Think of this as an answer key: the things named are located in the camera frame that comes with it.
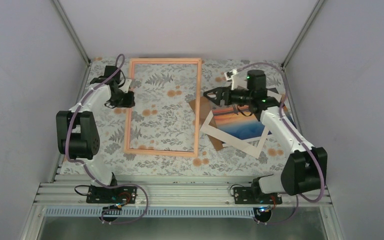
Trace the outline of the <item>brown cardboard backing board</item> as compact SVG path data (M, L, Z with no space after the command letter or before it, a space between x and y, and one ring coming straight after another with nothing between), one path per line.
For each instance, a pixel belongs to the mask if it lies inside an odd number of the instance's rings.
M208 117L208 114L212 112L212 107L219 107L218 105L215 105L213 102L207 100L204 96L200 98L200 108L199 108L199 122L202 125L205 120ZM208 126L213 127L214 129L218 129L215 123L215 120L212 118L210 122L208 123ZM252 142L252 141L258 141L257 139L252 139L252 140L242 140L246 142Z

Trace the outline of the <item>sunset landscape photo print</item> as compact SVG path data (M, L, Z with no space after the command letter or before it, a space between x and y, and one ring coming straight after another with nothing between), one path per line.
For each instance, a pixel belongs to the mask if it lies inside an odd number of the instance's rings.
M251 115L248 107L236 105L211 108L216 127L240 140L258 140L265 126Z

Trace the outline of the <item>pink wooden picture frame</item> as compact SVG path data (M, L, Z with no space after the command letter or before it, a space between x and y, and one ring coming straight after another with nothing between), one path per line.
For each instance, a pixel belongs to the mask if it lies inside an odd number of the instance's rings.
M201 79L202 79L202 59L201 58L175 58L175 57L157 57L157 58L131 58L129 60L129 77L135 76L135 66L143 64L187 64L196 65L196 94L195 94L195 129L194 129L194 142L193 151L169 151L169 150L155 150L155 149L135 149L130 148L131 137L131 115L133 110L130 108L126 112L125 128L124 128L124 147L123 152L126 154L135 155L154 155L154 156L167 156L167 157L187 157L196 158L199 155L199 132L200 132L200 98L201 98Z

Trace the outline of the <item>white photo mat border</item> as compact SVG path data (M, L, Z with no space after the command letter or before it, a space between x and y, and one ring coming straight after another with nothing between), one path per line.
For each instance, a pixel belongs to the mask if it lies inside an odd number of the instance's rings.
M265 106L270 106L272 104L276 104L281 99L280 95L271 91L268 91L266 89L258 89L258 90L250 90L252 91L252 100L249 103L249 105L246 105L251 113L251 116L254 115L256 119L261 122L260 117L262 116L262 109L258 106L259 104L262 104ZM224 105L224 101L221 101L221 105L218 105L219 107L229 106ZM232 135L229 135L223 131L219 131L217 128L213 128L211 126L208 126L208 123L213 118L213 113L210 112L205 120L205 122L202 124L200 131L204 134L207 134L210 137L215 138L216 140L221 141L223 146L227 147L234 147L252 157L259 157L260 153L263 150L264 143L269 135L271 135L270 129L265 126L264 124L264 131L261 135L261 138L259 140L254 140L251 142L247 142L241 139L238 139Z

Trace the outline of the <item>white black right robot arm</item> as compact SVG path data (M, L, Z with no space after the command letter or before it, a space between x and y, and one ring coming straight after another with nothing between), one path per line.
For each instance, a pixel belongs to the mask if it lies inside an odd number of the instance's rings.
M284 114L284 103L270 96L263 70L252 69L246 74L246 87L236 86L236 69L225 73L230 86L205 91L203 96L217 106L247 106L255 117L277 139L288 158L280 174L255 178L251 183L251 198L264 203L271 194L286 193L290 196L319 190L317 198L305 197L308 202L318 202L326 186L327 152L306 140Z

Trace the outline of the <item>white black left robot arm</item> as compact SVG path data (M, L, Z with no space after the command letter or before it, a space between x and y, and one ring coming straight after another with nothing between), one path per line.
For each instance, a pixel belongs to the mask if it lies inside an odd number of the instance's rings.
M132 80L126 78L120 67L107 65L104 74L95 77L79 102L56 114L58 150L71 163L79 163L92 179L92 185L101 187L99 196L111 203L119 197L114 173L96 155L100 150L100 135L95 116L104 108L132 108L134 92Z

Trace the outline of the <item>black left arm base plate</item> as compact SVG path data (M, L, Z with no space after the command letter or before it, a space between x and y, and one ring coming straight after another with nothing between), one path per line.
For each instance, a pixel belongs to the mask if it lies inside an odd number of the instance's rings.
M138 188L135 186L124 186L114 189L97 187L91 185L86 195L88 204L134 204Z

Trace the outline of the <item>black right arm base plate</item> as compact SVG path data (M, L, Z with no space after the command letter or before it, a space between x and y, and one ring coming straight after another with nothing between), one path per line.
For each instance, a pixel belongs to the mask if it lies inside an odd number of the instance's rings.
M251 187L235 186L232 190L236 205L281 205L282 196L278 193L262 193Z

